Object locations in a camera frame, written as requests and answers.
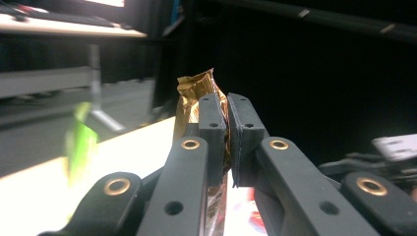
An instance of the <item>gold foil wrapper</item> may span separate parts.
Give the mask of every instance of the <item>gold foil wrapper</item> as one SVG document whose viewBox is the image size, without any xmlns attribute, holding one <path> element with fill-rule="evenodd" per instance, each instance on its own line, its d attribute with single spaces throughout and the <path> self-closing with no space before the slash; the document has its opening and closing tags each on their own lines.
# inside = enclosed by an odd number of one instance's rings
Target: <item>gold foil wrapper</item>
<svg viewBox="0 0 417 236">
<path fill-rule="evenodd" d="M 179 85 L 177 89 L 180 93 L 180 97 L 176 110 L 174 141 L 184 136 L 187 123 L 199 122 L 199 99 L 210 93 L 217 94 L 224 120 L 226 124 L 228 124 L 227 97 L 215 83 L 212 72 L 213 69 L 210 69 L 194 77 L 178 78 Z M 223 161 L 224 173 L 231 165 L 229 153 L 229 145 L 226 145 Z"/>
</svg>

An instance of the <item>screw hole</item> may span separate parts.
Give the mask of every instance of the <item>screw hole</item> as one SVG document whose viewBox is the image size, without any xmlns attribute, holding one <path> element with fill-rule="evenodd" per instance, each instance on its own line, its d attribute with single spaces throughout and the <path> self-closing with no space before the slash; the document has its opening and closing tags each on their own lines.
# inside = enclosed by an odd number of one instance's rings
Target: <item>screw hole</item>
<svg viewBox="0 0 417 236">
<path fill-rule="evenodd" d="M 194 142 L 187 142 L 187 143 L 185 143 L 185 147 L 187 147 L 187 148 L 192 148 L 195 145 L 196 145 L 196 143 L 194 143 Z"/>
<path fill-rule="evenodd" d="M 165 205 L 165 212 L 169 215 L 179 214 L 183 209 L 183 205 L 177 201 L 169 202 L 167 205 Z"/>
<path fill-rule="evenodd" d="M 376 185 L 374 183 L 371 183 L 371 182 L 364 182 L 364 186 L 366 186 L 368 189 L 374 190 L 374 191 L 377 191 L 377 190 L 380 189 L 380 187 L 378 185 Z"/>
<path fill-rule="evenodd" d="M 325 201 L 320 203 L 320 209 L 330 215 L 337 215 L 339 212 L 339 209 L 336 205 L 332 204 L 331 202 Z"/>
<path fill-rule="evenodd" d="M 124 186 L 125 186 L 125 183 L 123 183 L 122 181 L 117 181 L 117 182 L 112 183 L 112 184 L 109 186 L 109 189 L 110 189 L 111 191 L 117 191 L 117 190 L 122 189 Z"/>
</svg>

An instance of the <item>floor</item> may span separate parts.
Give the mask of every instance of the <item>floor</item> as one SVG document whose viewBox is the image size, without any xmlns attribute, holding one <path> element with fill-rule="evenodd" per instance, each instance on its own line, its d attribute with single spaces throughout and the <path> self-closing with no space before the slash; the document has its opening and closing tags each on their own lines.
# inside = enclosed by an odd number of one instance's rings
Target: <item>floor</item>
<svg viewBox="0 0 417 236">
<path fill-rule="evenodd" d="M 154 80 L 103 85 L 102 108 L 127 129 L 138 129 L 150 117 Z M 89 101 L 88 88 L 62 90 L 0 100 L 0 177 L 65 154 L 64 137 L 76 104 Z M 120 134 L 94 118 L 87 125 L 101 141 Z"/>
</svg>

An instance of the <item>table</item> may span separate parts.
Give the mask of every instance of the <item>table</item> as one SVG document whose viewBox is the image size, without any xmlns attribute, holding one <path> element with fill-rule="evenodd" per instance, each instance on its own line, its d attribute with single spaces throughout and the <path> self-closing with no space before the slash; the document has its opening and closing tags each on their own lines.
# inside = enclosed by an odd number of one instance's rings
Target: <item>table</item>
<svg viewBox="0 0 417 236">
<path fill-rule="evenodd" d="M 73 23 L 62 23 L 27 18 L 25 22 L 14 21 L 14 17 L 0 14 L 2 34 L 35 35 L 40 37 L 81 37 L 89 39 L 89 68 L 71 68 L 0 74 L 0 98 L 56 89 L 89 86 L 92 95 L 91 114 L 114 132 L 125 130 L 121 124 L 107 115 L 101 108 L 101 76 L 99 46 L 101 39 L 144 38 L 147 35 L 135 30 L 95 27 Z"/>
<path fill-rule="evenodd" d="M 171 149 L 174 121 L 170 118 L 100 143 L 87 185 L 117 171 L 145 178 L 162 167 Z M 73 198 L 67 188 L 64 158 L 0 178 L 0 235 L 37 235 L 65 226 L 68 212 L 87 191 Z"/>
</svg>

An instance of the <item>green object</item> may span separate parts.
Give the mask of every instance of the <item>green object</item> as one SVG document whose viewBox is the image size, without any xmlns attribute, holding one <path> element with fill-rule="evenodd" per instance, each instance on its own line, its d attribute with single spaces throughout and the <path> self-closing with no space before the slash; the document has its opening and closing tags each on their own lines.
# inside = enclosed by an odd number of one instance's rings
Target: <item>green object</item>
<svg viewBox="0 0 417 236">
<path fill-rule="evenodd" d="M 74 127 L 66 137 L 70 188 L 84 182 L 89 175 L 90 162 L 97 147 L 98 134 L 85 124 L 90 107 L 91 104 L 88 102 L 77 105 L 74 112 Z"/>
</svg>

